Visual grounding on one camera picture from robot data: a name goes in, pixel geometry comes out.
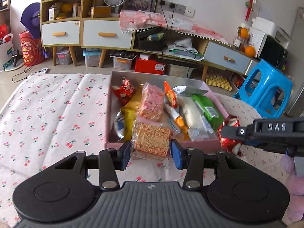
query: drawer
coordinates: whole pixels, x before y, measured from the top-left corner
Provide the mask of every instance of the drawer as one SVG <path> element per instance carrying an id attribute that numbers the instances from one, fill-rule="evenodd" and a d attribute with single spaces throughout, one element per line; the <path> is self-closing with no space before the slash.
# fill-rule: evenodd
<path id="1" fill-rule="evenodd" d="M 80 21 L 63 21 L 41 25 L 42 45 L 80 44 Z"/>
<path id="2" fill-rule="evenodd" d="M 253 70 L 253 68 L 258 64 L 258 62 L 254 61 L 254 60 L 251 60 L 249 66 L 248 66 L 248 69 L 246 70 L 245 72 L 245 75 L 250 75 L 251 71 Z M 261 72 L 258 72 L 257 75 L 255 76 L 255 79 L 257 81 L 259 81 L 261 79 Z"/>
<path id="3" fill-rule="evenodd" d="M 123 33 L 119 21 L 84 21 L 83 47 L 131 48 L 132 32 Z"/>
<path id="4" fill-rule="evenodd" d="M 221 65 L 225 68 L 244 73 L 250 58 L 226 48 L 224 46 L 209 42 L 204 54 L 204 60 Z"/>

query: wooden cabinet leg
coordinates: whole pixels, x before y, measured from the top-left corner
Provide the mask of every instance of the wooden cabinet leg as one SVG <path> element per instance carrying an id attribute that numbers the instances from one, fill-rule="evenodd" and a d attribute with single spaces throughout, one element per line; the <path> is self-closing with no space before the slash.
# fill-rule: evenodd
<path id="1" fill-rule="evenodd" d="M 206 81 L 207 70 L 208 70 L 208 66 L 204 65 L 202 81 Z"/>
<path id="2" fill-rule="evenodd" d="M 106 49 L 102 49 L 101 55 L 100 55 L 100 60 L 99 60 L 99 68 L 102 68 L 103 62 L 105 60 L 105 54 L 107 53 Z"/>
<path id="3" fill-rule="evenodd" d="M 53 46 L 53 66 L 56 66 L 56 58 L 57 58 L 57 47 Z"/>
<path id="4" fill-rule="evenodd" d="M 70 50 L 70 54 L 71 54 L 71 57 L 72 57 L 72 61 L 73 61 L 73 63 L 74 63 L 74 66 L 77 67 L 78 64 L 77 64 L 77 61 L 76 61 L 76 57 L 75 57 L 75 52 L 74 52 L 73 46 L 69 46 L 69 50 Z"/>

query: refrigerator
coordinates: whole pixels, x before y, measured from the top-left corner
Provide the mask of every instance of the refrigerator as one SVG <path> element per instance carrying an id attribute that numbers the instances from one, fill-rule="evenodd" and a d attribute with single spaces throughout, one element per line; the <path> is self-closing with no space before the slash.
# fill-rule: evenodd
<path id="1" fill-rule="evenodd" d="M 284 74 L 292 76 L 294 80 L 285 113 L 299 117 L 304 112 L 304 8 L 298 8 L 291 39 Z"/>

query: white remote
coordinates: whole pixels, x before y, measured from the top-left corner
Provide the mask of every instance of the white remote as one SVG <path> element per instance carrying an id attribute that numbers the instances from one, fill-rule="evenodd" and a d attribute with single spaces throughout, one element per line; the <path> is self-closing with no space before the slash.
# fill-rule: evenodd
<path id="1" fill-rule="evenodd" d="M 45 74 L 45 73 L 48 71 L 48 69 L 49 69 L 49 68 L 43 68 L 43 69 L 40 71 L 40 73 L 41 73 L 41 74 Z"/>

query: pink box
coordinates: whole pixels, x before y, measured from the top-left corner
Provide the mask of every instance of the pink box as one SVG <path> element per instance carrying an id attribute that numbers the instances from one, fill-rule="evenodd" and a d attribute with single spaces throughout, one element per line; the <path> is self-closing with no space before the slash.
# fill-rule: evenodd
<path id="1" fill-rule="evenodd" d="M 121 86 L 122 78 L 127 78 L 133 86 L 138 86 L 139 84 L 144 84 L 149 82 L 153 85 L 164 89 L 164 81 L 167 81 L 171 87 L 176 86 L 185 86 L 185 85 L 192 85 L 197 87 L 201 90 L 208 91 L 205 96 L 210 98 L 213 104 L 216 106 L 219 112 L 223 115 L 224 119 L 228 117 L 228 113 L 218 101 L 218 99 L 214 96 L 212 91 L 209 89 L 208 85 L 199 80 L 193 79 L 186 79 L 186 78 L 179 78 L 174 76 L 165 76 L 165 75 L 158 75 L 158 74 L 144 74 L 144 73 L 135 73 L 135 72 L 124 72 L 124 71 L 111 71 L 110 77 L 110 84 L 108 90 L 108 102 L 107 102 L 107 119 L 106 119 L 106 143 L 105 148 L 116 148 L 118 149 L 123 143 L 122 142 L 115 142 L 116 137 L 111 134 L 113 121 L 115 119 L 116 114 L 118 113 L 119 109 L 122 107 L 118 98 L 113 94 L 111 86 Z M 180 144 L 184 148 L 194 147 L 201 149 L 204 153 L 214 153 L 218 150 L 221 150 L 221 144 L 219 139 L 211 139 L 211 140 L 204 140 L 204 141 L 181 141 Z"/>

